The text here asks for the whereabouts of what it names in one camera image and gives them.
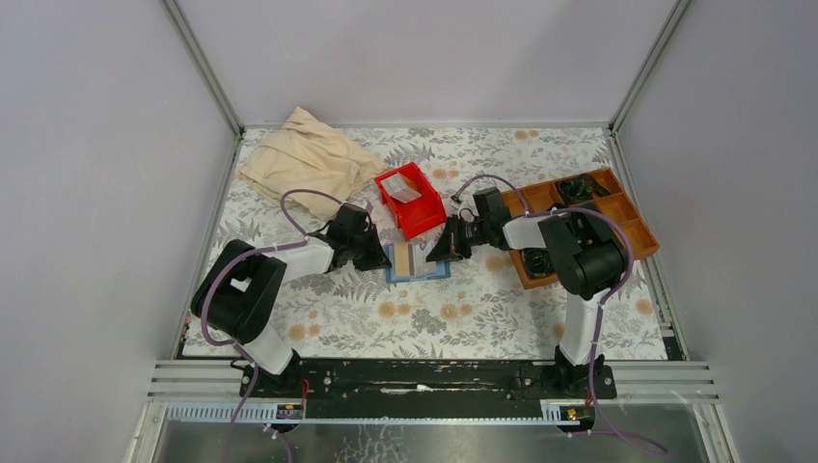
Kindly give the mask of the tan credit card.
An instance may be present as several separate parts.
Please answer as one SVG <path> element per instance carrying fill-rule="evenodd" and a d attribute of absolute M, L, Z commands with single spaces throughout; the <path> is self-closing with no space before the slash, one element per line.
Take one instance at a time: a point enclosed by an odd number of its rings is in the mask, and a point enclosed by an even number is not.
<path fill-rule="evenodd" d="M 412 272 L 411 246 L 408 243 L 396 243 L 394 251 L 394 270 L 396 278 L 408 278 Z"/>

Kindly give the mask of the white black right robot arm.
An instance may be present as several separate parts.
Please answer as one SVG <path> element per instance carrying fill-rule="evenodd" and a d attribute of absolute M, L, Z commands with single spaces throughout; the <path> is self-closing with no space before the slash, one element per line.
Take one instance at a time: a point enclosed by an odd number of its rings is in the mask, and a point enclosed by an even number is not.
<path fill-rule="evenodd" d="M 568 293 L 566 328 L 555 358 L 565 364 L 553 372 L 559 393 L 576 397 L 591 384 L 586 365 L 601 350 L 602 306 L 631 275 L 633 247 L 617 234 L 621 227 L 592 206 L 554 207 L 514 217 L 496 187 L 473 195 L 477 214 L 447 218 L 428 262 L 458 261 L 489 245 L 503 251 L 543 251 L 552 273 Z"/>

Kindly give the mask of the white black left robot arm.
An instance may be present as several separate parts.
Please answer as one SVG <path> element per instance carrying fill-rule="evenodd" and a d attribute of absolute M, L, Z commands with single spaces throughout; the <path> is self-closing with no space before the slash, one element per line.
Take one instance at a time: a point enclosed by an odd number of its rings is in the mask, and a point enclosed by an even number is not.
<path fill-rule="evenodd" d="M 301 242 L 266 248 L 240 239 L 228 242 L 194 293 L 191 312 L 204 333 L 221 331 L 263 370 L 262 384 L 272 394 L 290 395 L 300 373 L 290 363 L 295 350 L 271 321 L 279 291 L 286 283 L 348 263 L 359 271 L 392 266 L 369 213 L 344 203 L 324 228 Z"/>

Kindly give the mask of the red plastic bin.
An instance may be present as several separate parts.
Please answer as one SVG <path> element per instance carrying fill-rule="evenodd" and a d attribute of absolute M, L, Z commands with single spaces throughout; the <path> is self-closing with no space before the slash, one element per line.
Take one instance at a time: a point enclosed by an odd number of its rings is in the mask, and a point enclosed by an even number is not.
<path fill-rule="evenodd" d="M 408 203 L 397 200 L 387 188 L 388 180 L 392 177 L 402 179 L 407 187 L 412 187 L 420 196 Z M 419 237 L 446 222 L 447 213 L 441 195 L 417 163 L 404 164 L 376 177 L 374 182 L 381 203 L 390 210 L 396 227 L 407 240 Z"/>

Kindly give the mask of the wooden compartment tray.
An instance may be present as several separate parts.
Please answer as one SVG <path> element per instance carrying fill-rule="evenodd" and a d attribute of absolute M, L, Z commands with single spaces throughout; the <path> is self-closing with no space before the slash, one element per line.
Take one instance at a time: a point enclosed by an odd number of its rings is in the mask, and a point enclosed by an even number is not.
<path fill-rule="evenodd" d="M 575 176 L 547 180 L 519 188 L 530 212 L 542 212 L 556 205 L 584 206 L 593 204 L 601 213 L 613 219 L 624 230 L 635 254 L 635 260 L 652 257 L 660 244 L 640 216 L 632 199 L 614 175 L 612 169 L 600 169 Z M 503 192 L 503 199 L 512 218 L 522 216 L 524 208 L 516 194 Z M 551 273 L 532 273 L 526 269 L 524 251 L 509 251 L 524 289 L 548 286 L 558 282 Z"/>

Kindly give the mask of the blue card holder wallet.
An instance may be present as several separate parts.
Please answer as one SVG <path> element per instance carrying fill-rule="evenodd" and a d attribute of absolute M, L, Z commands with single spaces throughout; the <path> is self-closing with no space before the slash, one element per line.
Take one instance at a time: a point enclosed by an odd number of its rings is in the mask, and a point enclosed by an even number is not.
<path fill-rule="evenodd" d="M 398 285 L 404 283 L 442 280 L 450 277 L 450 264 L 443 261 L 427 261 L 427 252 L 419 244 L 411 244 L 412 272 L 408 278 L 396 278 L 394 270 L 395 244 L 390 244 L 385 248 L 386 254 L 392 266 L 385 270 L 385 281 L 388 285 Z"/>

